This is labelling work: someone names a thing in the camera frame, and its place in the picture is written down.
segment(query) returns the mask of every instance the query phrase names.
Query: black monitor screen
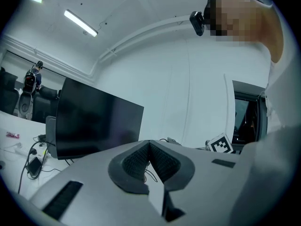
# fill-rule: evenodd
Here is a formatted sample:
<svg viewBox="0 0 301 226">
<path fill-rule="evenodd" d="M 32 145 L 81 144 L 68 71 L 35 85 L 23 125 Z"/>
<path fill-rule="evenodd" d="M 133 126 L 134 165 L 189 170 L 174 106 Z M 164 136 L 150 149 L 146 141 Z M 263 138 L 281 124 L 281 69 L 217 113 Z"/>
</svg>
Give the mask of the black monitor screen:
<svg viewBox="0 0 301 226">
<path fill-rule="evenodd" d="M 144 107 L 67 78 L 55 122 L 58 159 L 138 141 Z"/>
</svg>

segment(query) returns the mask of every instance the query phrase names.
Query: window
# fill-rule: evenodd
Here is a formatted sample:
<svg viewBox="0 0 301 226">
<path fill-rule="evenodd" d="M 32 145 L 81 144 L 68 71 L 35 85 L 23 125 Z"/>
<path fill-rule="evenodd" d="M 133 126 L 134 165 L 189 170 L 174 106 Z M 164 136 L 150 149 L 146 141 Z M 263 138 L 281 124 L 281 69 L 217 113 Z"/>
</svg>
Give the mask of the window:
<svg viewBox="0 0 301 226">
<path fill-rule="evenodd" d="M 266 135 L 266 111 L 263 97 L 235 92 L 234 151 L 241 151 L 245 144 L 258 141 Z"/>
</svg>

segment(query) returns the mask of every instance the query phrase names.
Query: white desk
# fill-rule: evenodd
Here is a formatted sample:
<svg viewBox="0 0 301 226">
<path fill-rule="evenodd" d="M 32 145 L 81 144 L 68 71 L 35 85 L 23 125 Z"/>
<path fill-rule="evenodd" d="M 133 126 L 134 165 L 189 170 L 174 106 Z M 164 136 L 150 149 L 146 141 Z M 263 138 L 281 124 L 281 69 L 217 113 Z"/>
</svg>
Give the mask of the white desk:
<svg viewBox="0 0 301 226">
<path fill-rule="evenodd" d="M 8 131 L 20 134 L 20 138 L 6 137 L 6 132 Z M 21 119 L 0 111 L 0 161 L 4 161 L 5 163 L 5 167 L 0 170 L 0 175 L 9 190 L 14 192 L 18 191 L 21 172 L 26 161 L 26 156 L 15 153 L 15 146 L 13 145 L 20 142 L 22 147 L 29 151 L 34 143 L 33 137 L 37 137 L 41 134 L 45 134 L 45 124 Z M 46 146 L 44 145 L 43 148 L 40 148 L 39 143 L 37 143 L 34 148 L 37 150 L 45 150 Z M 50 157 L 50 154 L 48 155 L 43 165 L 43 170 L 50 171 L 53 168 L 64 170 L 68 167 L 65 160 L 54 159 Z M 30 199 L 44 183 L 58 173 L 59 171 L 57 170 L 53 170 L 52 172 L 42 171 L 36 180 L 30 180 L 27 177 L 27 170 L 25 169 L 20 194 L 26 199 Z"/>
</svg>

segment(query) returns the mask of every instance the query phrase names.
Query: ceiling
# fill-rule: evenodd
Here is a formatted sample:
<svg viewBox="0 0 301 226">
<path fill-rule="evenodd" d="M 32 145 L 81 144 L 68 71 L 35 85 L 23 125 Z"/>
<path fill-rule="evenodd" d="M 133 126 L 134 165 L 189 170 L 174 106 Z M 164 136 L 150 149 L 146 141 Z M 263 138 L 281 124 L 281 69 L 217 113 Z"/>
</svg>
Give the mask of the ceiling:
<svg viewBox="0 0 301 226">
<path fill-rule="evenodd" d="M 38 4 L 23 0 L 4 34 L 85 73 L 128 35 L 150 24 L 203 11 L 206 1 L 43 0 Z M 64 16 L 67 9 L 97 30 L 98 35 L 85 35 Z"/>
</svg>

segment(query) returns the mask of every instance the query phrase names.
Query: small red object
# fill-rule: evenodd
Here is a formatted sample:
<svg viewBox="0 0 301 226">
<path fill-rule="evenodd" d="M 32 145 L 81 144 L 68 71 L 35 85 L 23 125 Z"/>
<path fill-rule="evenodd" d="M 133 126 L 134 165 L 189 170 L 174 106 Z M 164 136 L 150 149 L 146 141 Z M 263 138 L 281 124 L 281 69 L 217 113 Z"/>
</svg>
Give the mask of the small red object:
<svg viewBox="0 0 301 226">
<path fill-rule="evenodd" d="M 10 138 L 16 138 L 16 139 L 19 139 L 19 138 L 20 138 L 20 135 L 19 135 L 19 134 L 14 134 L 14 133 L 11 133 L 11 132 L 7 132 L 7 133 L 6 133 L 6 136 L 7 136 L 7 137 L 10 137 Z"/>
</svg>

